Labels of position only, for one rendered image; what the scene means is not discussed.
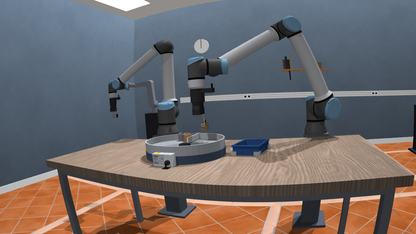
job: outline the table leg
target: table leg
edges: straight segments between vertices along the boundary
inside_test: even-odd
[[[393,209],[395,188],[388,189],[380,196],[379,211],[377,213],[374,234],[387,234],[389,228],[391,210]]]
[[[67,208],[69,222],[71,223],[72,231],[74,234],[82,234],[81,227],[77,217],[77,211],[74,207],[74,201],[72,200],[71,189],[69,187],[68,176],[62,174],[58,170],[59,182],[61,183],[62,195],[64,196],[65,206]]]
[[[188,206],[186,198],[165,196],[166,207],[161,209],[158,214],[173,216],[178,218],[186,218],[196,206]]]
[[[141,223],[144,221],[143,213],[141,212],[139,192],[137,190],[130,190],[131,198],[133,199],[134,212],[136,213],[136,220]]]
[[[321,200],[303,201],[302,211],[293,214],[292,228],[325,227],[324,211],[319,210]]]
[[[347,197],[347,198],[344,198],[344,200],[342,201],[342,210],[341,210],[341,218],[339,219],[338,234],[344,234],[345,232],[345,226],[347,225],[349,200],[350,198]]]

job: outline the wooden tabletop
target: wooden tabletop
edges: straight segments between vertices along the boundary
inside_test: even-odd
[[[414,175],[360,135],[270,139],[260,156],[154,167],[144,139],[123,139],[46,160],[47,166],[132,186],[187,194],[275,197],[408,187]]]

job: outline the table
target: table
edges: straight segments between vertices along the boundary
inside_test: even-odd
[[[165,196],[173,214],[190,212],[186,199],[226,202],[303,201],[293,227],[322,227],[320,200],[343,198],[338,233],[343,234],[351,197],[381,195],[374,234],[386,234],[396,187],[414,175],[360,135],[270,139],[260,156],[231,156],[169,170],[146,159],[144,139],[123,139],[46,160],[58,170],[73,232],[81,234],[67,176],[131,190],[142,222],[138,191]]]

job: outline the blue joint cap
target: blue joint cap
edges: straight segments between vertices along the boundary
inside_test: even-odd
[[[306,101],[308,101],[308,100],[310,100],[310,99],[312,99],[312,98],[315,98],[315,95],[312,95],[312,96],[307,96],[307,97],[306,97]]]
[[[335,97],[331,98],[325,106],[325,118],[327,120],[334,120],[338,118],[341,113],[341,103]]]
[[[223,71],[223,74],[228,73],[228,61],[227,59],[221,59],[221,70]]]
[[[113,80],[111,85],[113,86],[113,89],[115,89],[115,90],[120,88],[119,80]]]
[[[198,62],[199,60],[203,60],[203,59],[204,59],[204,57],[194,57],[194,58],[190,58],[190,59],[188,59],[188,65],[187,66],[189,66],[189,65],[191,65],[191,64],[193,64],[195,62]]]
[[[294,16],[283,18],[283,25],[292,32],[300,31],[300,21]]]
[[[159,102],[157,104],[157,109],[158,110],[168,110],[168,109],[172,109],[174,107],[175,107],[174,102]]]

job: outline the white baseboard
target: white baseboard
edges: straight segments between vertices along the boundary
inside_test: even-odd
[[[37,176],[33,176],[27,179],[23,179],[11,184],[7,184],[5,186],[1,186],[0,187],[0,194],[6,193],[6,192],[10,192],[13,191],[15,189],[19,189],[22,188],[24,186],[30,185],[30,184],[34,184],[36,182],[45,180],[45,179],[49,179],[51,177],[55,177],[58,175],[58,170],[53,170],[50,172],[46,172]]]
[[[413,137],[368,139],[367,141],[369,141],[371,144],[386,144],[386,143],[413,142]]]

